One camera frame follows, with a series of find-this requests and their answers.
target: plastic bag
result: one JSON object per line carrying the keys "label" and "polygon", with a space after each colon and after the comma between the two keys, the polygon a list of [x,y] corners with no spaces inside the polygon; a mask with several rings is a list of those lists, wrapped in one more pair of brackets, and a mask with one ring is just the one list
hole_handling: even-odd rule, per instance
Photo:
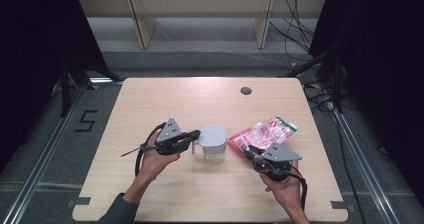
{"label": "plastic bag", "polygon": [[234,136],[228,138],[230,144],[236,150],[243,152],[243,144],[253,145],[260,149],[267,149],[272,143],[282,143],[293,136],[298,127],[284,121],[281,117],[271,117],[264,123],[256,123]]}

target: wooden table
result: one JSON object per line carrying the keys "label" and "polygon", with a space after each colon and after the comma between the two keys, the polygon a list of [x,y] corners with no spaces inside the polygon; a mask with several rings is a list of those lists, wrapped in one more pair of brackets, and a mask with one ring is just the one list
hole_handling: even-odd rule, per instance
{"label": "wooden table", "polygon": [[[242,87],[252,89],[243,95]],[[306,214],[311,221],[345,221],[343,201],[302,87],[294,78],[129,78],[111,113],[80,198],[78,221],[99,219],[134,179],[137,148],[158,124],[174,117],[183,131],[224,125],[228,137],[272,116],[299,126],[284,145],[300,153],[299,168],[308,183]],[[196,154],[182,153],[148,188],[137,221],[156,222],[283,222],[278,205],[252,163],[227,147],[226,159],[211,164]]]}

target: aluminum rail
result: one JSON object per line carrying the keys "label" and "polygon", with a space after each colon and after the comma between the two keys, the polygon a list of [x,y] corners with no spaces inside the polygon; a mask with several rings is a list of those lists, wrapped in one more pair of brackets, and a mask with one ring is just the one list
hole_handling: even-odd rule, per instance
{"label": "aluminum rail", "polygon": [[334,109],[333,112],[337,118],[337,121],[341,124],[343,134],[347,139],[347,147],[352,154],[353,160],[355,161],[356,166],[358,167],[359,172],[364,179],[371,197],[374,199],[374,202],[378,211],[380,212],[381,217],[384,220],[384,223],[400,223],[389,198],[385,194],[383,188],[374,175],[374,172],[372,171],[367,159],[365,158],[361,148],[358,145],[358,142],[350,130],[344,115],[339,113],[337,109]]}
{"label": "aluminum rail", "polygon": [[75,107],[86,88],[86,85],[77,87],[74,95],[72,96],[71,106],[68,112],[64,117],[60,118],[53,134],[47,142],[46,147],[44,148],[43,152],[38,158],[37,163],[32,169],[31,174],[24,183],[12,206],[9,208],[6,218],[3,221],[4,224],[16,224],[21,220],[29,202],[31,201],[32,196],[34,195],[35,190],[37,189],[37,185],[40,182],[41,177],[43,176],[44,171],[46,170],[56,150],[56,147],[60,143],[60,140],[69,123],[70,117],[72,116],[72,113],[75,110]]}

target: white cup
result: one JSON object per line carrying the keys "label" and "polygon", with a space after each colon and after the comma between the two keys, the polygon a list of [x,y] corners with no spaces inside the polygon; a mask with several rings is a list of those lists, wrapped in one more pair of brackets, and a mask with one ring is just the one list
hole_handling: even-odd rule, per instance
{"label": "white cup", "polygon": [[222,162],[225,160],[227,133],[222,125],[210,125],[200,129],[200,136],[193,144],[203,147],[203,159],[207,162]]}

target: table hole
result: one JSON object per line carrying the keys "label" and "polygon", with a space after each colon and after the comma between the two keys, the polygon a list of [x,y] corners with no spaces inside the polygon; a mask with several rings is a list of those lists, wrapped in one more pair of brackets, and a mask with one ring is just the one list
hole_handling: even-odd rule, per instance
{"label": "table hole", "polygon": [[243,95],[250,95],[250,94],[252,94],[252,89],[250,89],[250,87],[242,87],[242,88],[240,89],[240,92],[241,92]]}

